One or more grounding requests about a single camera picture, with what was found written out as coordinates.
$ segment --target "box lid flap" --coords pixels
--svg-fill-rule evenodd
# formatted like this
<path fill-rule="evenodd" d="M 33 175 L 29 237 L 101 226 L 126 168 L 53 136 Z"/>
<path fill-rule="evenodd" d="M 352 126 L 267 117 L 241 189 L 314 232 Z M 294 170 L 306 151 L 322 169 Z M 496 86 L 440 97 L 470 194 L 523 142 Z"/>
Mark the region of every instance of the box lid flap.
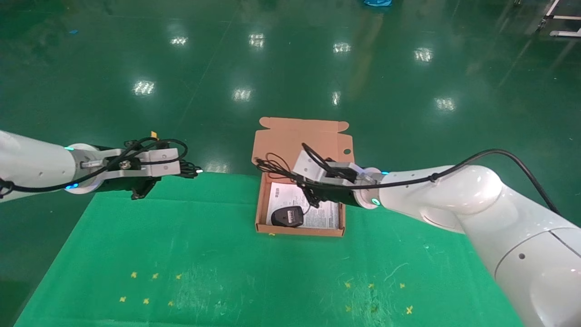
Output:
<path fill-rule="evenodd" d="M 278 117 L 262 117 L 260 118 L 260 124 L 268 129 L 332 131 L 335 133 L 349 128 L 349 123 L 347 122 Z"/>
<path fill-rule="evenodd" d="M 266 159 L 267 153 L 272 152 L 283 158 L 292 170 L 303 149 L 302 143 L 308 144 L 323 158 L 354 162 L 353 138 L 339 134 L 349 127 L 347 122 L 262 117 L 260 124 L 269 129 L 259 130 L 254 136 L 253 163 L 254 158 Z M 269 156 L 269 159 L 280 161 L 274 156 Z M 290 181 L 280 179 L 277 182 Z"/>

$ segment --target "green epoxy floor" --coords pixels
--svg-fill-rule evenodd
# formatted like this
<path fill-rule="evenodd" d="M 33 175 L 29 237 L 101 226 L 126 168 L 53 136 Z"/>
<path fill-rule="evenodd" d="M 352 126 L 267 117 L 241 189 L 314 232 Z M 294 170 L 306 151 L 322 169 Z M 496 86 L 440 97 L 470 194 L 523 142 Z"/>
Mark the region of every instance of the green epoxy floor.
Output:
<path fill-rule="evenodd" d="M 521 325 L 464 235 L 355 207 L 343 238 L 259 234 L 259 185 L 97 194 L 16 327 Z"/>
<path fill-rule="evenodd" d="M 256 174 L 260 117 L 346 120 L 362 166 L 510 150 L 581 223 L 581 45 L 548 36 L 579 26 L 533 33 L 546 4 L 1 0 L 0 129 L 108 146 L 155 130 L 186 141 L 208 171 Z M 563 0 L 558 14 L 578 6 Z M 154 82 L 152 93 L 136 95 L 139 81 Z M 506 159 L 482 163 L 540 201 Z M 90 200 L 2 205 L 0 324 L 14 321 Z"/>

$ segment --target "metal rack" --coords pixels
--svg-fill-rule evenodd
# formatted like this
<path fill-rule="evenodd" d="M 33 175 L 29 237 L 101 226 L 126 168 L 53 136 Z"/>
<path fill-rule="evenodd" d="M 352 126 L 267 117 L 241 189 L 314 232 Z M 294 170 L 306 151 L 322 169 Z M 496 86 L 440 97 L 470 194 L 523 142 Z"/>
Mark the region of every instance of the metal rack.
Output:
<path fill-rule="evenodd" d="M 557 7 L 557 4 L 559 3 L 559 1 L 560 0 L 555 0 L 553 2 L 553 4 L 551 5 L 551 7 L 547 11 L 547 13 L 543 16 L 543 19 L 541 19 L 541 22 L 539 23 L 539 26 L 537 27 L 537 31 L 540 31 L 541 29 L 543 29 L 543 27 L 547 24 L 547 21 L 549 19 L 581 20 L 581 17 L 579 17 L 579 16 L 557 16 L 557 15 L 554 15 L 553 11 L 555 11 L 555 8 Z M 579 29 L 577 32 L 552 31 L 549 35 L 551 35 L 551 36 L 581 37 L 581 29 Z"/>

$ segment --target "black cable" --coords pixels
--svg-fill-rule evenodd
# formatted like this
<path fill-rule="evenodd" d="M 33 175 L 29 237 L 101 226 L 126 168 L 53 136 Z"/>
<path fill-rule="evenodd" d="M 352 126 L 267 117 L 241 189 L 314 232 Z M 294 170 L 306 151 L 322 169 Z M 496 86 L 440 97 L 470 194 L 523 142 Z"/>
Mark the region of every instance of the black cable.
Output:
<path fill-rule="evenodd" d="M 511 158 L 512 161 L 514 161 L 519 166 L 519 168 L 525 173 L 525 175 L 529 178 L 529 180 L 534 185 L 537 192 L 539 192 L 539 194 L 541 195 L 541 197 L 543 198 L 543 200 L 545 201 L 545 203 L 547 204 L 549 209 L 551 209 L 551 211 L 555 212 L 556 214 L 560 215 L 560 212 L 557 209 L 557 207 L 555 206 L 555 204 L 548 197 L 547 193 L 545 192 L 545 190 L 543 189 L 543 187 L 541 186 L 539 181 L 535 178 L 533 173 L 526 167 L 526 165 L 519 158 L 517 158 L 517 156 L 515 156 L 514 154 L 512 154 L 506 150 L 502 150 L 502 149 L 489 149 L 489 150 L 481 151 L 481 152 L 463 160 L 462 162 L 458 163 L 457 165 L 454 165 L 453 167 L 450 167 L 450 168 L 448 168 L 440 173 L 434 173 L 434 174 L 427 176 L 427 177 L 422 177 L 422 178 L 412 179 L 412 180 L 403 180 L 400 182 L 393 182 L 393 183 L 386 183 L 386 184 L 357 185 L 357 186 L 328 185 L 328 184 L 321 184 L 321 183 L 317 183 L 317 182 L 310 182 L 310 181 L 306 180 L 303 176 L 295 174 L 289 170 L 287 170 L 287 171 L 277 170 L 275 173 L 278 173 L 282 176 L 285 176 L 287 178 L 290 178 L 290 179 L 296 181 L 297 185 L 299 187 L 301 187 L 303 190 L 305 188 L 324 189 L 324 190 L 382 189 L 385 187 L 396 187 L 396 186 L 405 186 L 405 185 L 419 184 L 419 183 L 425 183 L 425 182 L 435 182 L 437 179 L 440 179 L 441 177 L 444 177 L 444 176 L 449 175 L 453 172 L 456 172 L 459 169 L 472 163 L 473 161 L 476 161 L 476 160 L 478 160 L 486 155 L 489 155 L 489 154 L 502 154 L 502 155 L 505 155 L 505 156 Z M 261 169 L 262 165 L 265 165 L 266 163 L 259 162 L 259 159 L 256 159 L 256 161 L 259 163 L 256 166 L 258 167 L 258 169 L 262 170 Z"/>
<path fill-rule="evenodd" d="M 266 158 L 266 161 L 267 161 L 267 162 L 269 162 L 270 164 L 272 164 L 273 166 L 275 166 L 275 167 L 276 167 L 277 169 L 279 169 L 280 171 L 284 171 L 284 170 L 285 170 L 285 168 L 284 168 L 284 167 L 283 167 L 283 166 L 282 166 L 280 163 L 278 163 L 276 160 L 269 159 L 269 158 L 268 158 L 268 156 L 269 156 L 269 155 L 273 155 L 273 156 L 275 156 L 275 157 L 279 158 L 280 160 L 282 160 L 282 162 L 283 162 L 283 163 L 285 164 L 285 166 L 286 166 L 286 170 L 287 170 L 287 171 L 291 171 L 291 167 L 289 166 L 289 164 L 288 164 L 288 163 L 286 163 L 286 160 L 284 160 L 284 159 L 283 159 L 281 156 L 279 156 L 278 154 L 274 154 L 274 153 L 272 153 L 272 152 L 268 152 L 268 153 L 267 153 L 267 154 L 264 156 L 264 157 Z M 270 173 L 268 174 L 268 177 L 270 177 L 271 179 L 283 179 L 283 178 L 286 178 L 285 176 L 283 176 L 283 177 L 272 177 L 272 176 L 270 176 Z"/>
<path fill-rule="evenodd" d="M 145 147 L 143 147 L 143 148 L 141 148 L 139 150 L 135 150 L 135 152 L 132 153 L 132 154 L 129 154 L 129 152 L 131 152 L 134 149 L 136 149 L 137 146 L 139 146 L 139 145 L 141 145 L 141 144 L 143 144 L 144 142 L 147 142 L 147 141 L 155 141 L 155 142 L 153 142 L 151 144 L 148 144 L 147 146 L 145 146 Z M 152 148 L 152 147 L 154 147 L 156 145 L 160 145 L 160 144 L 164 144 L 164 143 L 176 143 L 176 144 L 179 144 L 179 145 L 181 145 L 184 148 L 184 152 L 181 155 L 179 155 L 177 158 L 174 158 L 174 159 L 163 160 L 163 161 L 154 161 L 154 162 L 141 162 L 140 164 L 141 165 L 159 165 L 159 164 L 169 164 L 169 163 L 175 162 L 175 161 L 180 161 L 181 162 L 182 159 L 188 153 L 188 146 L 185 143 L 183 143 L 182 141 L 175 140 L 173 138 L 167 138 L 167 139 L 164 139 L 164 140 L 158 140 L 158 139 L 156 139 L 154 137 L 145 137 L 145 138 L 142 138 L 142 139 L 134 142 L 133 144 L 131 144 L 127 149 L 123 150 L 123 152 L 121 152 L 121 154 L 119 156 L 117 156 L 117 157 L 115 157 L 115 159 L 111 160 L 105 167 L 102 167 L 102 168 L 100 168 L 100 169 L 98 169 L 98 170 L 96 170 L 96 171 L 94 171 L 94 172 L 92 172 L 90 174 L 87 174 L 87 175 L 85 175 L 83 177 L 79 177 L 78 179 L 73 180 L 73 181 L 68 182 L 68 183 L 54 185 L 54 186 L 47 186 L 47 187 L 25 187 L 25 186 L 18 186 L 18 185 L 15 185 L 13 182 L 0 179 L 0 193 L 1 193 L 2 189 L 4 189 L 4 188 L 8 189 L 7 192 L 5 192 L 3 194 L 0 194 L 0 198 L 3 197 L 3 196 L 5 196 L 5 195 L 7 195 L 7 194 L 9 194 L 12 191 L 19 191 L 19 192 L 26 192 L 26 193 L 52 192 L 52 191 L 56 191 L 56 190 L 61 190 L 61 189 L 65 188 L 67 186 L 70 186 L 70 185 L 82 183 L 82 182 L 84 182 L 84 181 L 86 181 L 88 179 L 91 179 L 91 178 L 93 178 L 93 177 L 95 177 L 95 176 L 97 176 L 97 175 L 99 175 L 99 174 L 101 174 L 101 173 L 103 173 L 103 172 L 105 172 L 105 171 L 107 171 L 107 170 L 109 170 L 109 169 L 117 166 L 121 161 L 125 161 L 125 160 L 132 159 L 135 156 L 137 156 L 138 154 L 140 154 L 142 152 L 145 152 L 148 149 L 150 149 L 150 148 Z M 188 171 L 186 171 L 186 173 L 180 174 L 180 176 L 184 175 L 182 177 L 193 178 L 193 177 L 189 177 L 191 174 L 192 174 L 192 172 L 190 170 L 188 170 Z"/>
<path fill-rule="evenodd" d="M 191 179 L 197 177 L 200 170 L 202 170 L 202 168 L 192 164 L 191 162 L 180 160 L 180 174 L 177 176 Z"/>
<path fill-rule="evenodd" d="M 346 174 L 344 174 L 343 172 L 329 166 L 329 164 L 327 163 L 327 161 L 325 161 L 325 159 L 323 159 L 323 157 L 321 157 L 318 153 L 315 152 L 315 150 L 313 150 L 311 147 L 309 147 L 306 143 L 301 143 L 301 145 L 303 146 L 304 151 L 307 153 L 307 155 L 321 168 L 323 168 L 323 170 L 329 172 L 329 173 L 333 173 L 343 179 L 349 179 L 348 176 Z"/>
<path fill-rule="evenodd" d="M 303 217 L 308 214 L 309 210 L 311 210 L 311 205 L 310 204 L 309 204 L 309 207 L 307 208 L 307 211 L 303 212 Z"/>

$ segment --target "screw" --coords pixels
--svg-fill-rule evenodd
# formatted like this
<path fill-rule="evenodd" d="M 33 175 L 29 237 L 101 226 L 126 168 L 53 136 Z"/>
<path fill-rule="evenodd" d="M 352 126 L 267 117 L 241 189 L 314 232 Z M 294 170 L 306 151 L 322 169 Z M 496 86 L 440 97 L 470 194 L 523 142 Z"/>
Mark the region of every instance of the screw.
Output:
<path fill-rule="evenodd" d="M 121 161 L 119 163 L 119 168 L 121 168 L 122 170 L 129 169 L 131 168 L 131 162 L 129 162 L 129 160 Z"/>

